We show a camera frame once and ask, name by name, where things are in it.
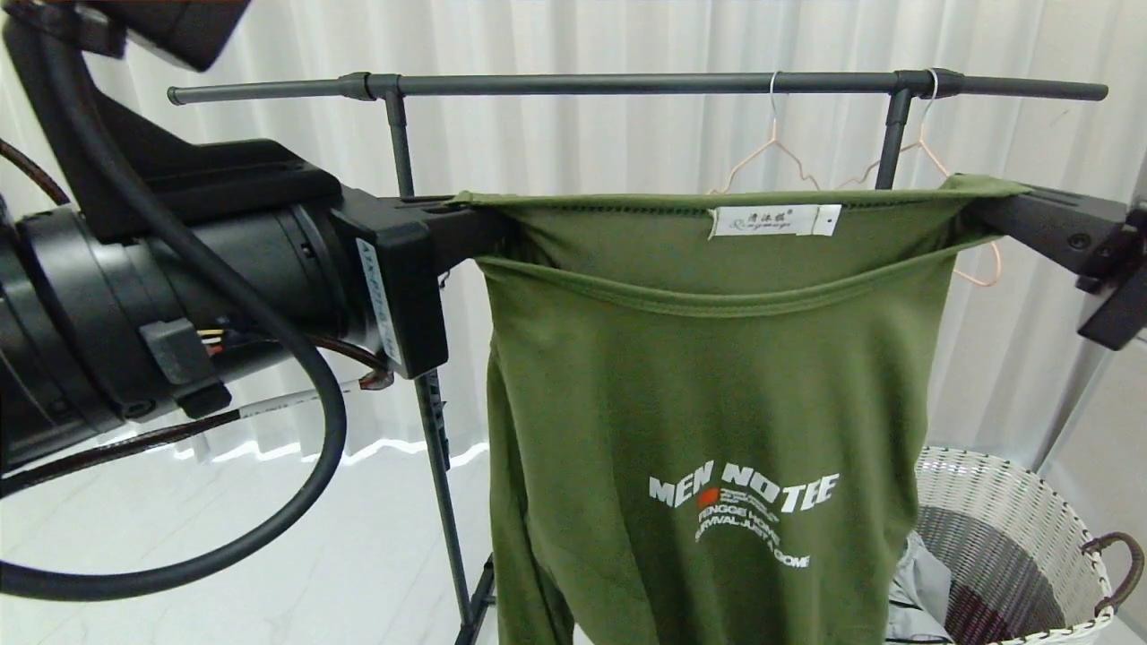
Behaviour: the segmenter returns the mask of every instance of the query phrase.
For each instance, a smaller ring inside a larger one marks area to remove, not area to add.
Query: clothes rack
[[[400,196],[415,194],[406,124],[406,96],[617,95],[617,94],[888,94],[884,140],[876,172],[877,189],[890,189],[896,174],[904,127],[913,99],[945,99],[960,94],[1101,101],[1107,86],[1023,78],[965,76],[947,69],[892,72],[758,72],[649,75],[522,75],[401,76],[354,72],[334,79],[253,83],[205,87],[171,87],[177,106],[249,99],[345,96],[381,100],[387,108]],[[443,420],[437,371],[414,381],[422,429],[438,499],[446,553],[453,575],[461,624],[455,645],[476,642],[486,608],[493,604],[493,561],[486,560],[473,596],[466,582],[458,526],[446,471],[450,451]]]

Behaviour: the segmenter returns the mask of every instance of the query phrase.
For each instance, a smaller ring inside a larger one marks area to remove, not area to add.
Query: white graphic print
[[[701,542],[713,527],[739,527],[764,541],[782,565],[798,569],[807,567],[811,555],[797,557],[781,551],[781,538],[773,524],[781,521],[780,515],[809,512],[832,499],[840,473],[781,487],[751,467],[725,464],[719,482],[709,485],[713,466],[712,460],[705,461],[677,483],[650,476],[649,497],[672,508],[695,497],[699,510],[695,542]]]

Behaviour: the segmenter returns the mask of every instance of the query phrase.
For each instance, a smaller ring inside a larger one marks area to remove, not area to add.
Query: clothes hanger
[[[780,71],[774,71],[772,78],[768,79],[768,102],[772,103],[772,107],[773,107],[772,134],[768,137],[768,141],[765,141],[764,145],[762,145],[759,148],[757,148],[756,150],[754,150],[749,156],[747,156],[743,160],[741,160],[740,163],[738,163],[736,165],[734,165],[733,170],[731,170],[729,173],[728,173],[728,178],[725,180],[725,186],[723,188],[713,188],[712,191],[709,191],[710,195],[718,195],[718,194],[719,195],[724,195],[725,193],[727,193],[728,189],[729,189],[729,187],[733,186],[733,179],[736,177],[736,173],[740,172],[741,169],[744,168],[749,162],[751,162],[752,160],[757,158],[765,150],[767,150],[768,148],[772,148],[772,147],[775,147],[778,150],[780,150],[780,151],[785,153],[786,155],[788,155],[788,157],[790,160],[793,160],[794,162],[796,162],[796,170],[797,170],[797,172],[801,173],[801,180],[802,181],[812,181],[812,185],[818,191],[820,191],[820,182],[817,181],[817,178],[814,178],[812,174],[805,174],[805,172],[804,172],[804,163],[802,163],[801,160],[796,155],[793,154],[793,150],[789,150],[785,146],[785,143],[781,143],[780,139],[777,135],[777,94],[773,93],[773,85],[777,83],[777,75],[779,75],[779,73],[780,73]]]
[[[926,135],[924,122],[928,118],[928,110],[931,109],[933,103],[936,102],[936,96],[939,93],[939,76],[936,73],[935,68],[928,68],[928,72],[933,75],[933,95],[931,99],[929,99],[928,104],[924,106],[923,114],[920,115],[920,137],[914,142],[902,147],[899,154],[904,154],[913,148],[920,148],[921,150],[924,151],[924,155],[927,155],[928,158],[933,162],[933,165],[936,166],[936,170],[941,171],[941,173],[943,173],[944,178],[946,179],[951,177],[952,173],[949,172],[947,168],[944,165],[943,162],[939,161],[939,157],[936,156],[936,153],[933,151],[931,147],[928,146],[928,141],[924,139]],[[859,184],[863,186],[864,182],[868,180],[868,176],[872,174],[872,171],[879,165],[880,165],[880,160],[876,160],[875,162],[871,163],[868,168],[865,169],[864,174],[859,177],[853,177],[848,181],[844,181],[843,184],[837,186],[836,189],[840,191],[841,188],[848,186],[849,184]],[[976,285],[977,287],[991,287],[997,282],[999,282],[1000,275],[1004,273],[1004,257],[1000,255],[999,244],[992,242],[991,247],[992,247],[992,252],[996,255],[996,274],[992,277],[991,280],[981,280],[973,275],[968,275],[967,273],[960,270],[952,270],[952,273],[955,273],[960,278],[963,278],[965,280],[972,282],[973,285]]]

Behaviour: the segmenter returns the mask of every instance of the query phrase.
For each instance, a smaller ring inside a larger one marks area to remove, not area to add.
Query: gray cloth
[[[944,629],[952,572],[908,534],[896,576],[888,588],[885,643],[953,643]]]

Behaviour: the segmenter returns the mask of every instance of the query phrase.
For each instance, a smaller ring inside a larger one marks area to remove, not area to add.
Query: horizontal rod
[[[1027,78],[963,76],[937,70],[937,96],[983,94],[1101,101],[1107,86]],[[528,94],[766,94],[770,83],[778,94],[891,94],[908,88],[915,96],[935,91],[929,71],[895,72],[778,72],[773,73],[615,73],[518,76],[399,76],[348,75],[329,80],[249,83],[209,87],[171,87],[174,104],[291,99],[303,96],[383,98],[397,91],[407,96],[498,96]]]

